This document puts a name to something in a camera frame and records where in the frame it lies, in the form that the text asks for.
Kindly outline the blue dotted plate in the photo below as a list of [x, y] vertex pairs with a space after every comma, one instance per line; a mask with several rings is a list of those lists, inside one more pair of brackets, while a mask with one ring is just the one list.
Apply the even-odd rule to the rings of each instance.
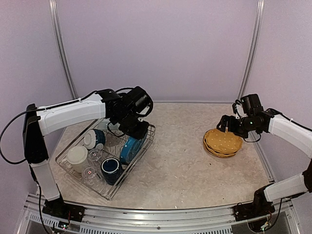
[[119, 160], [123, 165], [129, 165], [131, 161], [136, 157], [140, 149], [142, 148], [147, 135], [142, 139], [135, 139], [128, 137], [124, 146], [121, 149]]

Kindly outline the yellow dotted plate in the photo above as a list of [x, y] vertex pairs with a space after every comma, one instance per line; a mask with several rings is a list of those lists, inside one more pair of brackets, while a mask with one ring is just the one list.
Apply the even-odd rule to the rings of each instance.
[[219, 158], [230, 158], [230, 157], [233, 157], [233, 156], [235, 156], [236, 154], [237, 154], [237, 152], [241, 149], [241, 147], [242, 147], [242, 141], [240, 140], [239, 141], [239, 144], [237, 145], [237, 147], [236, 147], [236, 144], [235, 144], [235, 147], [233, 148], [233, 150], [234, 150], [234, 152], [232, 152], [232, 153], [226, 153], [226, 152], [224, 152], [224, 151], [222, 151], [222, 150], [214, 150], [209, 144], [208, 144], [208, 142], [207, 142], [207, 140], [206, 140], [206, 137], [204, 137], [203, 138], [203, 147], [204, 147], [204, 149], [208, 152], [208, 153], [210, 153], [210, 154], [212, 154], [212, 155], [214, 155], [214, 156], [216, 156], [216, 157], [219, 157]]
[[242, 140], [241, 137], [234, 135], [232, 132], [221, 132], [218, 129], [210, 129], [205, 134], [208, 144], [214, 150], [222, 150], [226, 153], [234, 152], [233, 148]]

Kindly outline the cream bird plate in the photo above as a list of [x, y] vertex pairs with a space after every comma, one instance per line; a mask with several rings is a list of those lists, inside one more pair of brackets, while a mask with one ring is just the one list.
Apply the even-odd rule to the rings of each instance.
[[210, 149], [210, 148], [207, 148], [206, 146], [204, 146], [204, 149], [205, 149], [208, 153], [210, 153], [210, 154], [212, 154], [212, 155], [214, 155], [214, 156], [216, 156], [216, 157], [219, 157], [219, 158], [230, 158], [230, 157], [233, 157], [233, 156], [235, 156], [235, 155], [237, 154], [237, 152], [232, 153], [232, 154], [217, 153], [217, 152], [215, 152], [214, 150], [212, 150], [212, 149]]

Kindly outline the dark blue mug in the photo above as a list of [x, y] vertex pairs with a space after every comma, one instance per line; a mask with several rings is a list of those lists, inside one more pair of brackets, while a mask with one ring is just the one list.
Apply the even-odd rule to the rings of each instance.
[[114, 157], [105, 159], [100, 166], [102, 175], [109, 185], [114, 185], [123, 173], [120, 161]]

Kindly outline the clear glass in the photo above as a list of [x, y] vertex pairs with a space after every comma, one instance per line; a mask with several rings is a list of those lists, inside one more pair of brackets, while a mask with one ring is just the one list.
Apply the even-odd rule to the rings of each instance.
[[81, 175], [86, 182], [91, 182], [96, 178], [97, 170], [94, 166], [88, 165], [83, 168]]
[[94, 166], [99, 169], [103, 161], [102, 151], [98, 149], [91, 149], [88, 153], [88, 161], [91, 166]]

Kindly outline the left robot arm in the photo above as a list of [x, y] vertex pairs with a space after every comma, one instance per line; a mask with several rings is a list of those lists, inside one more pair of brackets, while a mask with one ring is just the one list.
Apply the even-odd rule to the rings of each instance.
[[24, 159], [14, 162], [4, 155], [1, 157], [11, 165], [27, 162], [33, 180], [44, 194], [45, 207], [62, 217], [68, 213], [69, 204], [64, 202], [54, 180], [44, 136], [78, 123], [104, 118], [113, 125], [119, 124], [118, 129], [125, 135], [142, 139], [149, 127], [149, 123], [143, 121], [143, 118], [152, 112], [153, 107], [152, 98], [139, 86], [117, 91], [93, 91], [85, 97], [50, 106], [37, 107], [30, 104], [26, 111], [12, 119], [24, 116]]

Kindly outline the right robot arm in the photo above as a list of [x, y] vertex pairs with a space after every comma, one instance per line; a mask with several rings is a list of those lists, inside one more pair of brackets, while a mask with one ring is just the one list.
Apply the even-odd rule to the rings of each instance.
[[233, 207], [237, 221], [252, 219], [264, 215], [273, 214], [274, 201], [285, 198], [299, 197], [312, 191], [312, 131], [293, 119], [285, 116], [281, 111], [273, 108], [264, 109], [257, 94], [249, 94], [236, 100], [232, 105], [234, 115], [223, 115], [217, 124], [217, 129], [229, 131], [236, 136], [247, 139], [249, 133], [255, 132], [270, 134], [265, 139], [265, 145], [273, 140], [273, 145], [281, 144], [276, 150], [272, 148], [266, 151], [286, 162], [295, 162], [296, 156], [304, 156], [306, 166], [292, 171], [284, 180], [266, 185], [255, 191], [252, 202], [237, 204]]

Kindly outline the light striped bowl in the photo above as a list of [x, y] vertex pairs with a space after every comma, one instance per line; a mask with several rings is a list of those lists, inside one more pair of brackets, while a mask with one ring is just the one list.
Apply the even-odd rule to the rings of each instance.
[[110, 122], [109, 120], [104, 119], [98, 123], [97, 128], [100, 130], [108, 130], [107, 126], [108, 126], [109, 122]]

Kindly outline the dark teal striped bowl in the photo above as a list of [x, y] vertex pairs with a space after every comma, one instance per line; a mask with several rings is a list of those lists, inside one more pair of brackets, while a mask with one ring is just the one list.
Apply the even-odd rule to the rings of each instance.
[[106, 137], [103, 131], [99, 129], [91, 129], [85, 134], [83, 143], [88, 150], [103, 150], [106, 143]]

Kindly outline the white cup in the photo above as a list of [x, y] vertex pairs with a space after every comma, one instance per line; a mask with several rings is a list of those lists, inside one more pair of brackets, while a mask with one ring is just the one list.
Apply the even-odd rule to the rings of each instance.
[[61, 160], [61, 164], [81, 174], [89, 165], [88, 150], [84, 146], [74, 146], [68, 151], [66, 157]]

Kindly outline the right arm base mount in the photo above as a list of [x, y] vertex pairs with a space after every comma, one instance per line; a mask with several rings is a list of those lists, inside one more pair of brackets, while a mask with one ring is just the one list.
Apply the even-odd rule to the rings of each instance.
[[257, 206], [253, 202], [238, 203], [233, 206], [233, 212], [236, 221], [253, 219], [264, 215], [269, 215], [275, 212], [275, 207], [272, 202]]

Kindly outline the aluminium front rail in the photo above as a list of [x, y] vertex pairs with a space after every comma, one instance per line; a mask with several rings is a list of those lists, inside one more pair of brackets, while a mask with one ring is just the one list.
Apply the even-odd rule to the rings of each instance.
[[300, 234], [289, 199], [274, 202], [275, 212], [236, 220], [232, 205], [211, 208], [139, 210], [67, 202], [66, 218], [45, 214], [44, 198], [30, 194], [15, 234]]

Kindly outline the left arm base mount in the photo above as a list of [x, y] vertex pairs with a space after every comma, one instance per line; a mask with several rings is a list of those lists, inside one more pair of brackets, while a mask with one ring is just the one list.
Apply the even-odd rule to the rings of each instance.
[[85, 208], [79, 205], [64, 203], [62, 205], [44, 205], [42, 212], [52, 217], [66, 219], [68, 221], [82, 222]]

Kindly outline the right aluminium post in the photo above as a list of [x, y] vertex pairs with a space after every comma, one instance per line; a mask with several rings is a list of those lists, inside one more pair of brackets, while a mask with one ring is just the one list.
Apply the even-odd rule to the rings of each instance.
[[253, 25], [251, 44], [250, 44], [250, 48], [249, 48], [249, 52], [247, 56], [247, 62], [246, 62], [246, 66], [244, 69], [242, 82], [241, 82], [238, 96], [237, 96], [238, 99], [244, 96], [247, 85], [248, 85], [248, 81], [250, 79], [250, 75], [251, 75], [251, 71], [252, 71], [252, 67], [254, 63], [254, 58], [256, 55], [259, 35], [261, 31], [264, 8], [265, 8], [265, 0], [258, 0], [256, 14], [255, 14], [255, 21]]

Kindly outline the aluminium post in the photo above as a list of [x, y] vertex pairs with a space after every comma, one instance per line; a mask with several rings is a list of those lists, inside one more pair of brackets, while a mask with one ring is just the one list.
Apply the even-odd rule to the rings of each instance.
[[255, 21], [253, 25], [251, 44], [250, 44], [250, 48], [249, 48], [249, 52], [247, 56], [247, 62], [246, 62], [246, 66], [244, 69], [242, 82], [241, 82], [238, 96], [237, 96], [238, 99], [244, 96], [247, 85], [248, 85], [248, 81], [250, 79], [250, 75], [251, 75], [251, 71], [252, 71], [252, 67], [254, 63], [254, 58], [256, 55], [259, 35], [261, 31], [264, 8], [265, 8], [265, 0], [258, 0], [256, 14], [255, 14]]
[[65, 52], [61, 26], [60, 26], [60, 20], [59, 20], [59, 15], [58, 15], [57, 1], [49, 0], [48, 3], [49, 3], [51, 20], [52, 20], [52, 26], [53, 26], [53, 30], [54, 30], [54, 34], [56, 38], [56, 45], [58, 48], [59, 58], [60, 58], [60, 62], [61, 62], [64, 74], [65, 74], [65, 80], [68, 85], [71, 98], [76, 99], [78, 95], [77, 95], [77, 91], [74, 85], [74, 81], [71, 76], [71, 71], [70, 71], [68, 59], [67, 59], [66, 52]]

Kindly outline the left aluminium post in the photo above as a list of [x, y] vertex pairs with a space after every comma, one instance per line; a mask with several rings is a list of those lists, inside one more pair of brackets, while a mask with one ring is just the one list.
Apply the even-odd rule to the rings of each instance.
[[52, 20], [52, 26], [53, 26], [53, 30], [54, 30], [54, 34], [56, 38], [56, 45], [58, 48], [59, 58], [60, 58], [60, 62], [61, 62], [64, 74], [65, 74], [65, 80], [68, 85], [71, 98], [76, 99], [78, 95], [77, 95], [77, 91], [74, 85], [74, 81], [71, 76], [71, 71], [70, 71], [68, 59], [67, 59], [66, 52], [65, 52], [61, 26], [60, 26], [60, 20], [59, 20], [59, 15], [58, 15], [57, 1], [49, 0], [48, 3], [49, 3], [51, 20]]

